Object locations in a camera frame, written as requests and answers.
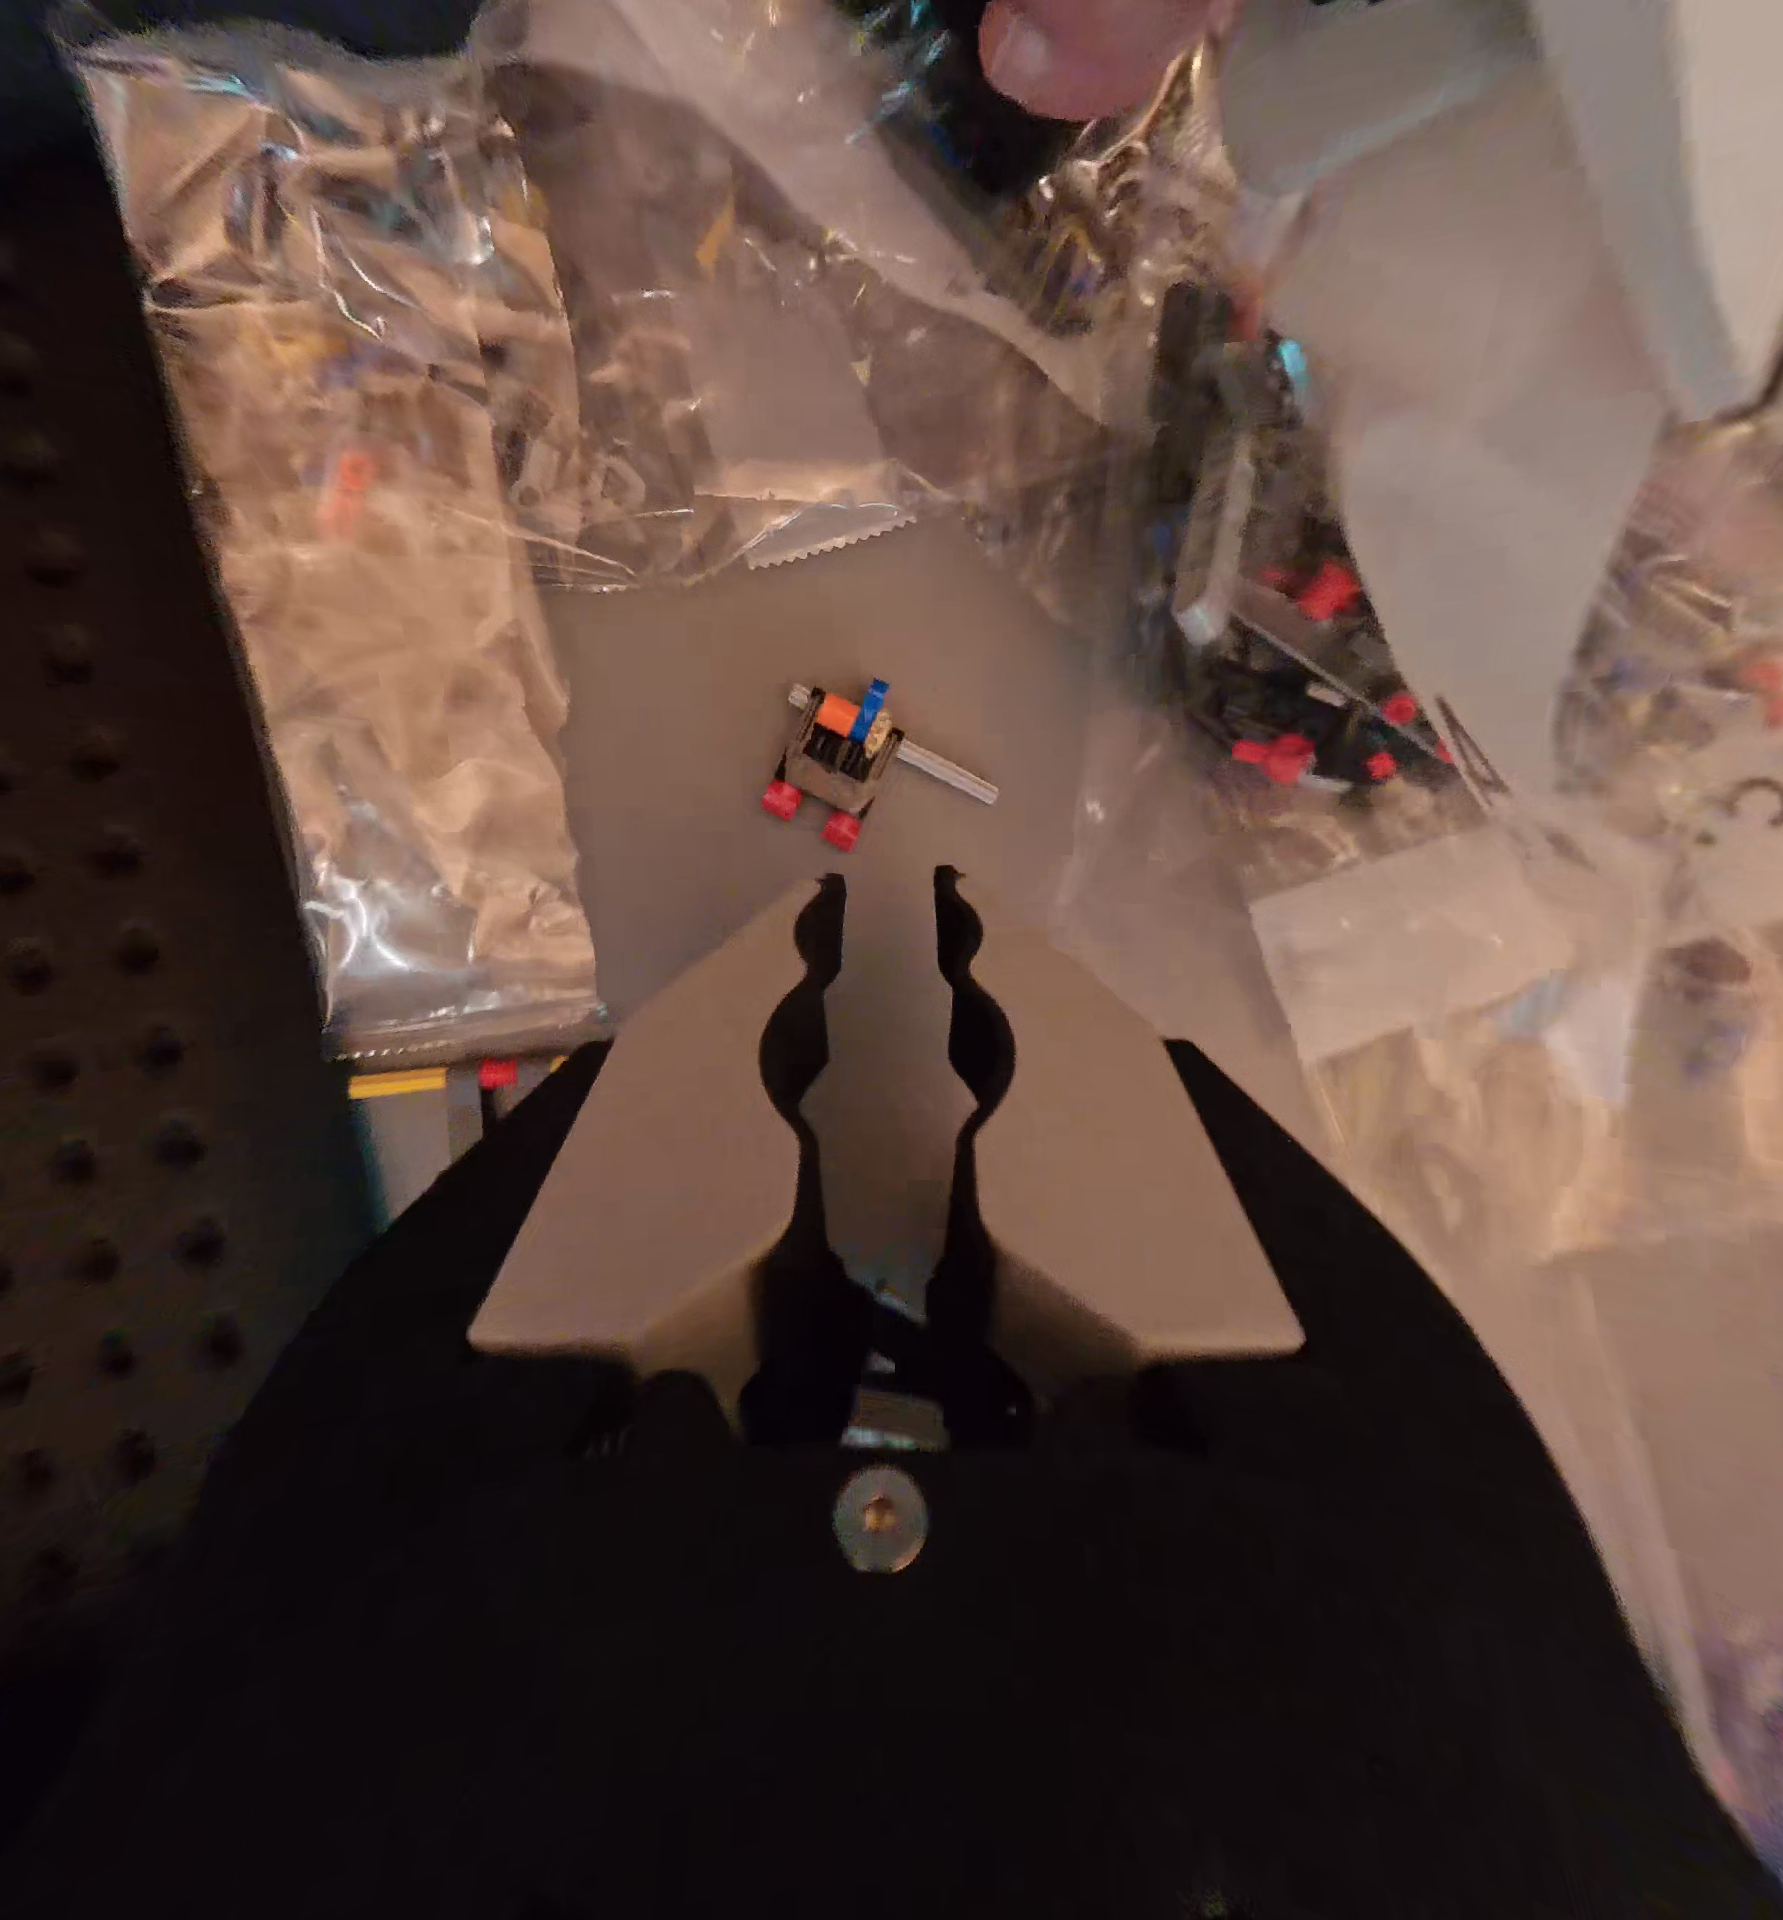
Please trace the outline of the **large white-label lego parts bag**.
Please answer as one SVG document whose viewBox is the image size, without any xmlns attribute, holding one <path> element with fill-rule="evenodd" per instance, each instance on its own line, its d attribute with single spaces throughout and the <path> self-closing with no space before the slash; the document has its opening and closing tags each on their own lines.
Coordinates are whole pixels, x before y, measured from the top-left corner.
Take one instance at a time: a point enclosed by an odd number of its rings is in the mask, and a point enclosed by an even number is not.
<svg viewBox="0 0 1783 1920">
<path fill-rule="evenodd" d="M 1232 31 L 1068 125 L 987 86 L 983 14 L 803 7 L 843 55 L 763 155 L 871 277 L 843 324 L 925 505 L 688 588 L 547 588 L 593 693 L 591 853 L 649 837 L 649 793 L 763 786 L 785 685 L 883 671 L 932 752 L 1015 759 L 1008 812 L 1021 759 L 1050 767 L 1050 933 L 1166 1035 L 1303 1077 L 1409 1244 L 1783 1224 L 1783 403 L 1694 423 L 1661 384 L 1557 685 L 1561 786 L 1490 794 L 1342 533 L 1312 365 L 1272 324 L 1318 183 L 1236 177 Z M 1537 45 L 1392 150 L 1572 173 L 1599 221 Z"/>
</svg>

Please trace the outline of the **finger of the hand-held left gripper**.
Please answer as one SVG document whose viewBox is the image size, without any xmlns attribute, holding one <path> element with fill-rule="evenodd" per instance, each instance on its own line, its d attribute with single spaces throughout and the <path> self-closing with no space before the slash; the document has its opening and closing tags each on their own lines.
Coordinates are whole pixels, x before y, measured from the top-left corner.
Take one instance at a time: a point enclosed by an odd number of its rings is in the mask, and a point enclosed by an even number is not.
<svg viewBox="0 0 1783 1920">
<path fill-rule="evenodd" d="M 1783 0 L 1536 0 L 1647 350 L 1681 418 L 1783 365 Z"/>
</svg>

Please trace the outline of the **black perforated board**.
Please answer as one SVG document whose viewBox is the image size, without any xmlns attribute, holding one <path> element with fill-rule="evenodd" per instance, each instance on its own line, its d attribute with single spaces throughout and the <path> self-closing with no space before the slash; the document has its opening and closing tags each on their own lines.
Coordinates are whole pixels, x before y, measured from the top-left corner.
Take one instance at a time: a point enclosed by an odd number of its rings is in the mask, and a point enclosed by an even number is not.
<svg viewBox="0 0 1783 1920">
<path fill-rule="evenodd" d="M 108 1637 L 371 1224 L 269 754 L 76 139 L 0 167 L 0 1682 Z"/>
</svg>

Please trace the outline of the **person's left hand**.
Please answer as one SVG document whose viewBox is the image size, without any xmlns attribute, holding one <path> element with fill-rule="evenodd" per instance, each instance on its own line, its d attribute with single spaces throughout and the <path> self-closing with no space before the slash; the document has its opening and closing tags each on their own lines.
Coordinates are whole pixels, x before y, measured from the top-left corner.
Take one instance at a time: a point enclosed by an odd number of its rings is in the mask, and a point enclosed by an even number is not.
<svg viewBox="0 0 1783 1920">
<path fill-rule="evenodd" d="M 1003 102 L 1078 125 L 1141 105 L 1169 62 L 1236 17 L 1241 0 L 993 0 L 973 55 Z"/>
</svg>

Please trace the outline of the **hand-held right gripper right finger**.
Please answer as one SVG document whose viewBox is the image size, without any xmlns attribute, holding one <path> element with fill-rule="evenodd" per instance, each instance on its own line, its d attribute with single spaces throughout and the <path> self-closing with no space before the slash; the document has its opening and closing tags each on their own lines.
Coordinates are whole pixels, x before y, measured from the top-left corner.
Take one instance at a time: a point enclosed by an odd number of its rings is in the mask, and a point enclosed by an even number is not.
<svg viewBox="0 0 1783 1920">
<path fill-rule="evenodd" d="M 1081 1390 L 1307 1344 L 1166 1035 L 961 867 L 932 867 L 950 988 L 943 1247 L 920 1300 L 956 1452 L 1008 1452 Z"/>
</svg>

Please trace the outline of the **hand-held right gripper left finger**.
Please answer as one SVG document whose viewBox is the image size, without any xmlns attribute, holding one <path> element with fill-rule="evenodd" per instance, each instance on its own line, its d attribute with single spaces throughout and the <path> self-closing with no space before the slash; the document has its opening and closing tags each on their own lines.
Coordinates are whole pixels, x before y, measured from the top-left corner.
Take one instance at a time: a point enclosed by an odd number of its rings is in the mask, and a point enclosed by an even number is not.
<svg viewBox="0 0 1783 1920">
<path fill-rule="evenodd" d="M 871 1308 L 803 1109 L 843 909 L 839 874 L 803 881 L 624 1018 L 467 1317 L 479 1357 L 693 1376 L 763 1443 L 850 1426 Z"/>
</svg>

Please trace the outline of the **clear bag of mixed parts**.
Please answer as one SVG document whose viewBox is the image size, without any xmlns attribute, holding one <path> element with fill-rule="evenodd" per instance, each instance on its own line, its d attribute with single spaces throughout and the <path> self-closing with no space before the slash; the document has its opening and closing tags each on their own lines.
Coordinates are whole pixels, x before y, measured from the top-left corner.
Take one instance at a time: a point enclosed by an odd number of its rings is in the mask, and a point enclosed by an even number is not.
<svg viewBox="0 0 1783 1920">
<path fill-rule="evenodd" d="M 325 1046 L 599 1020 L 547 588 L 920 515 L 871 290 L 763 139 L 803 7 L 477 7 L 433 62 L 60 7 L 295 853 Z"/>
</svg>

